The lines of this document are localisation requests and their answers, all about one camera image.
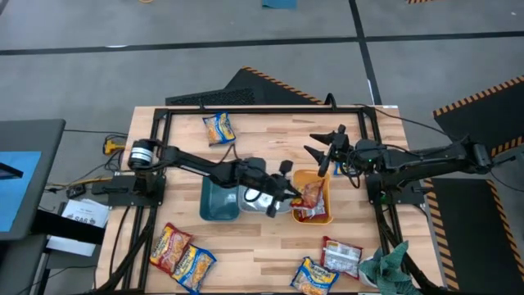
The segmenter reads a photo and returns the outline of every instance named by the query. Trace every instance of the hazard stripe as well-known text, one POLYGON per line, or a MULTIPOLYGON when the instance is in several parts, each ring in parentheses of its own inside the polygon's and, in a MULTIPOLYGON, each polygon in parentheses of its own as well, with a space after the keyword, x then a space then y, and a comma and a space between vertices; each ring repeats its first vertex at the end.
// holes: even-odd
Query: hazard stripe
MULTIPOLYGON (((433 183, 430 179, 424 179, 424 187, 433 187, 433 183)), ((433 229, 435 230, 436 244, 440 253, 440 261, 442 262, 442 269, 445 273, 445 282, 449 289, 459 290, 459 283, 457 282, 457 274, 455 273, 454 265, 451 259, 451 251, 448 247, 448 240, 445 236, 444 222, 442 221, 438 196, 436 193, 426 193, 427 204, 429 205, 429 211, 431 213, 431 222, 433 223, 433 229)))
POLYGON ((493 195, 493 199, 496 202, 497 210, 499 211, 499 217, 502 221, 502 226, 504 227, 504 231, 506 232, 506 238, 508 238, 509 247, 511 248, 511 251, 513 252, 513 256, 515 257, 515 262, 517 263, 517 268, 521 273, 522 281, 524 282, 524 266, 522 265, 522 260, 517 248, 517 242, 515 241, 515 238, 513 237, 513 234, 511 232, 511 228, 509 227, 508 219, 506 217, 506 214, 504 213, 504 207, 502 205, 502 202, 499 199, 499 195, 497 194, 497 189, 494 186, 493 181, 487 180, 486 181, 488 185, 491 187, 491 193, 493 195))
POLYGON ((299 89, 294 88, 294 87, 292 87, 292 86, 290 86, 288 84, 285 84, 282 81, 280 81, 278 79, 275 79, 275 78, 271 77, 270 75, 267 75, 267 74, 265 74, 265 73, 255 69, 255 68, 252 68, 250 66, 243 66, 242 69, 250 71, 253 75, 258 75, 259 77, 264 78, 264 79, 268 80, 269 82, 275 83, 278 86, 282 86, 283 88, 285 88, 285 89, 287 89, 287 90, 289 90, 289 91, 291 91, 293 93, 296 93, 297 95, 300 95, 303 98, 308 99, 311 102, 315 102, 316 104, 319 104, 319 105, 323 104, 323 102, 321 100, 317 99, 313 95, 309 95, 309 94, 307 94, 305 92, 302 92, 299 89))
POLYGON ((407 0, 406 2, 408 4, 419 4, 419 3, 425 3, 425 2, 431 2, 433 0, 407 0))
MULTIPOLYGON (((414 3, 420 3, 421 0, 408 0, 408 3, 409 4, 414 4, 414 3)), ((523 76, 518 76, 518 77, 515 77, 515 78, 511 78, 501 84, 498 84, 498 85, 495 85, 495 86, 492 86, 492 87, 489 87, 487 89, 484 89, 484 90, 481 90, 479 91, 478 93, 475 93, 471 96, 468 96, 468 97, 465 97, 465 98, 462 98, 462 99, 459 99, 458 101, 456 102, 452 102, 450 103, 448 106, 444 106, 444 107, 441 107, 441 108, 438 108, 436 110, 433 111, 433 116, 434 117, 437 117, 437 116, 441 116, 445 113, 447 113, 448 111, 453 111, 453 110, 456 110, 460 107, 464 107, 464 106, 467 106, 468 104, 472 103, 472 102, 475 102, 477 100, 479 100, 480 98, 485 98, 485 97, 488 97, 492 94, 495 94, 499 91, 502 91, 508 87, 511 87, 515 84, 519 84, 521 81, 524 81, 524 75, 523 76)))

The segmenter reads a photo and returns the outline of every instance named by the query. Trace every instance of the black and orange striped mat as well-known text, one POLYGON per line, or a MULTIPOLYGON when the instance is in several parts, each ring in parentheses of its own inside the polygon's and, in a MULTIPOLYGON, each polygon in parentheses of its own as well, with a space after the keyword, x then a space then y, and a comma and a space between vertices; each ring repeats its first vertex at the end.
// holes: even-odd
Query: black and orange striped mat
POLYGON ((524 265, 495 184, 483 179, 424 180, 448 288, 522 294, 524 265))
POLYGON ((456 138, 469 134, 491 157, 524 144, 524 76, 433 111, 436 123, 456 138))
POLYGON ((269 105, 323 104, 323 101, 313 95, 302 92, 250 66, 243 66, 229 81, 226 89, 239 87, 262 89, 265 103, 269 105))

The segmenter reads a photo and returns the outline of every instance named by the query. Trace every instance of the snack bag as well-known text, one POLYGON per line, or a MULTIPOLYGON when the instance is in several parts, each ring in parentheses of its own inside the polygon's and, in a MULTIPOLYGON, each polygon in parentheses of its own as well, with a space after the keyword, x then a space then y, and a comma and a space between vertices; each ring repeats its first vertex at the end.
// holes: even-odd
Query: snack bag
POLYGON ((293 209, 313 209, 317 206, 325 179, 306 184, 303 188, 298 188, 302 193, 302 198, 294 198, 291 200, 291 208, 293 209))
POLYGON ((190 234, 184 233, 168 223, 153 248, 149 261, 166 273, 172 274, 191 238, 190 234))
POLYGON ((202 280, 216 259, 211 252, 189 245, 171 278, 192 295, 198 295, 202 280))
POLYGON ((322 257, 320 265, 333 271, 340 271, 355 279, 359 279, 359 261, 362 248, 340 243, 329 237, 323 237, 322 257))
POLYGON ((325 218, 328 217, 326 212, 324 194, 320 192, 320 197, 318 198, 317 206, 313 209, 300 210, 298 212, 298 220, 304 221, 306 219, 315 219, 315 218, 325 218))
POLYGON ((290 286, 306 295, 327 295, 337 279, 338 273, 326 270, 311 258, 304 257, 290 286))
POLYGON ((203 118, 203 121, 206 124, 210 146, 230 143, 235 140, 235 133, 233 128, 231 128, 227 112, 220 112, 212 117, 203 118))

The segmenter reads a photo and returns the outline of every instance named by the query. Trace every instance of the concrete floor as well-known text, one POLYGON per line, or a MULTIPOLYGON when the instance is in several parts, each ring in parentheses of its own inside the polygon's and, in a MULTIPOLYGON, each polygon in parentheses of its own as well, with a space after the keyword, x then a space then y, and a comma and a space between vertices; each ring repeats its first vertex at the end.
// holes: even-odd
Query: concrete floor
MULTIPOLYGON (((524 30, 522 0, 357 4, 368 36, 524 30)), ((265 10, 260 0, 11 0, 0 15, 0 52, 354 36, 346 0, 299 0, 296 11, 265 10)), ((433 109, 522 75, 524 68, 523 37, 368 43, 368 48, 382 103, 399 105, 402 116, 434 126, 433 109)), ((320 98, 332 92, 339 104, 372 101, 357 43, 0 56, 0 118, 64 118, 70 129, 126 132, 135 106, 221 89, 241 66, 320 98)), ((449 142, 421 127, 404 127, 411 148, 449 142)), ((103 163, 102 140, 103 135, 64 134, 50 181, 68 182, 103 163)), ((495 171, 521 188, 523 172, 516 163, 495 171)), ((498 188, 522 252, 524 194, 498 188)), ((63 194, 46 193, 42 206, 64 200, 63 194)), ((92 283, 92 270, 67 270, 50 279, 46 294, 81 293, 92 283)))

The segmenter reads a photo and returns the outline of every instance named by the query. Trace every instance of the teal bowl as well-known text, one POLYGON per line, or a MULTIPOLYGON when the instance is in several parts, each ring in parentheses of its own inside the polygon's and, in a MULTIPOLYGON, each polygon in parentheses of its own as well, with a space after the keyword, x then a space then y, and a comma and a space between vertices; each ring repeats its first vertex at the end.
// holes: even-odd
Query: teal bowl
POLYGON ((202 181, 200 217, 207 221, 233 221, 238 218, 238 187, 221 188, 207 177, 202 181))

